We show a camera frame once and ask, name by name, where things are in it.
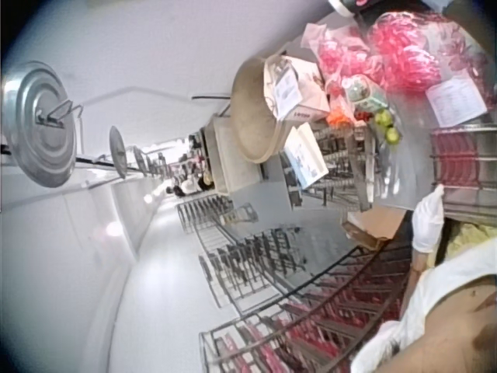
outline wire rack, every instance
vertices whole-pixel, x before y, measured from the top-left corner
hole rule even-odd
[[[465,124],[431,133],[434,185],[446,187],[446,212],[497,221],[497,124]]]
[[[348,372],[379,325],[398,318],[410,262],[406,238],[373,252],[357,246],[290,293],[201,333],[203,371]]]
[[[303,207],[303,196],[322,200],[326,208],[365,211],[370,208],[368,183],[374,184],[374,136],[367,127],[314,131],[328,174],[307,190],[301,190],[285,154],[281,154],[290,203]]]
[[[239,301],[304,270],[299,228],[275,228],[238,240],[216,224],[196,231],[204,254],[199,263],[218,307]]]
[[[179,220],[185,233],[209,228],[220,215],[233,210],[233,201],[217,194],[198,194],[176,205]]]

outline apple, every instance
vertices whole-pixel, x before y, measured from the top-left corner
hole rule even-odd
[[[374,116],[374,121],[380,127],[387,128],[394,123],[394,118],[392,117],[390,111],[387,109],[382,109],[376,113]]]
[[[401,140],[401,135],[398,133],[397,128],[389,127],[385,133],[385,140],[389,145],[396,145]]]

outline plastic bag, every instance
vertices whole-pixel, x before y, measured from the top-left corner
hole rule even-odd
[[[383,58],[388,91],[425,92],[466,69],[488,108],[494,106],[493,84],[488,84],[494,77],[485,75],[487,57],[461,26],[444,16],[388,12],[372,25],[368,40]]]
[[[371,54],[357,26],[330,30],[326,25],[309,23],[301,47],[311,49],[315,54],[325,78],[325,91],[332,97],[342,94],[344,77],[362,74],[376,83],[383,82],[382,59]]]
[[[387,90],[425,92],[442,81],[439,61],[426,50],[425,22],[413,13],[389,12],[370,28],[368,38],[384,57]]]

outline box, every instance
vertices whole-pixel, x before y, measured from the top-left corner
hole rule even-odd
[[[276,102],[274,98],[276,80],[273,78],[270,66],[280,60],[291,63],[297,73],[298,88],[302,96],[301,103],[290,111],[285,120],[305,123],[326,117],[330,109],[324,90],[325,83],[318,66],[313,62],[288,56],[272,56],[264,64],[264,97],[269,109],[274,113],[273,108]]]

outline white glove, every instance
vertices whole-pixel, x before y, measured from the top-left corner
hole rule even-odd
[[[432,253],[440,241],[443,227],[443,185],[439,185],[418,203],[412,216],[412,247],[420,253]]]

